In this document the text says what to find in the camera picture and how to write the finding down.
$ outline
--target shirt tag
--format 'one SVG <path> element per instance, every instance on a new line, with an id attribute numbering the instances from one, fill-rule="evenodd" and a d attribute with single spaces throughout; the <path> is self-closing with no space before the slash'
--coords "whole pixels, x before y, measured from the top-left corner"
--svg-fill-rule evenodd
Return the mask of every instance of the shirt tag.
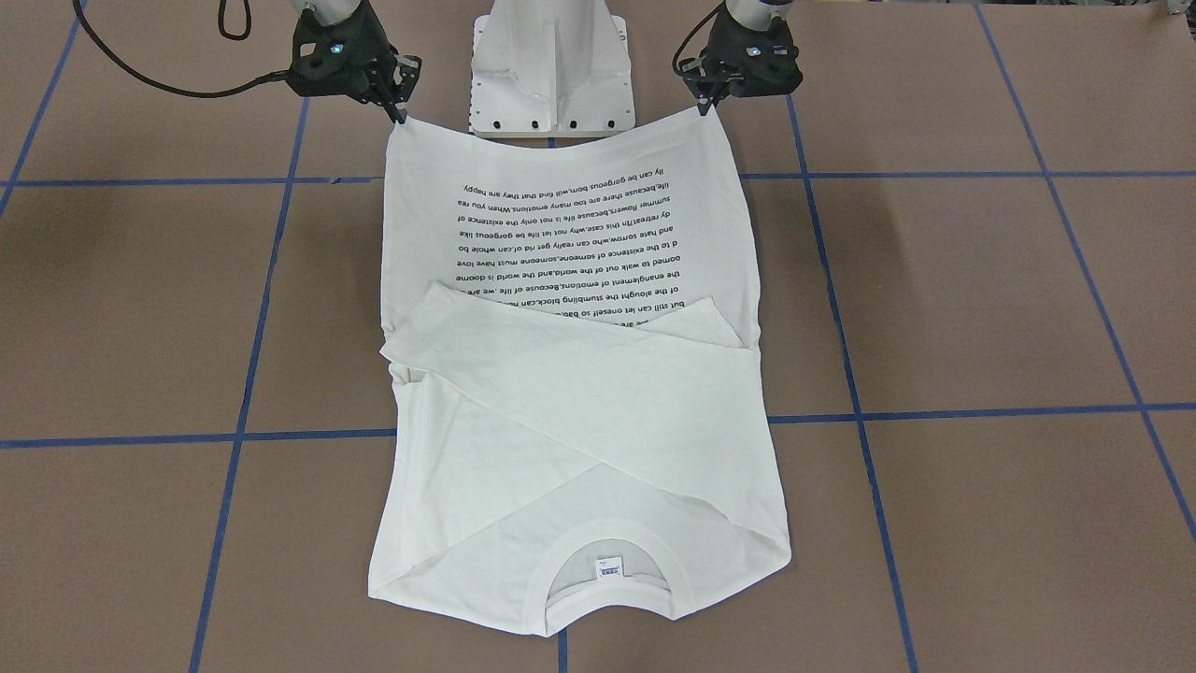
<path id="1" fill-rule="evenodd" d="M 594 574 L 599 580 L 618 580 L 623 577 L 623 557 L 599 558 L 594 562 Z"/>

